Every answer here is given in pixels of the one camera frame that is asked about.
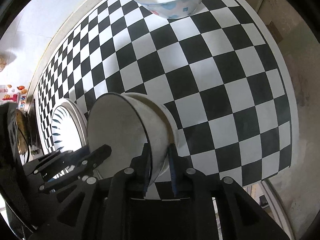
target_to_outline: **checkered tablecloth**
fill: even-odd
[[[55,150],[52,108],[70,98],[88,118],[106,92],[164,104],[180,156],[206,175],[245,186],[291,164],[283,77],[256,23],[236,0],[203,0],[190,17],[160,18],[133,0],[103,0],[61,42],[39,84],[45,147]],[[172,198],[170,173],[151,198]]]

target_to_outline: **silver bolt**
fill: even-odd
[[[192,175],[192,174],[195,174],[196,173],[196,170],[194,168],[187,168],[186,169],[186,173]]]
[[[89,176],[88,176],[88,175],[84,175],[84,176],[82,177],[82,181],[86,181],[87,178],[89,178]]]
[[[95,177],[90,177],[87,179],[87,183],[88,184],[95,184],[97,181],[97,179]]]
[[[233,183],[233,179],[230,177],[224,177],[223,178],[223,182],[226,184],[232,184]]]
[[[133,168],[126,168],[125,170],[124,170],[124,173],[125,174],[132,174],[134,172],[134,169]]]

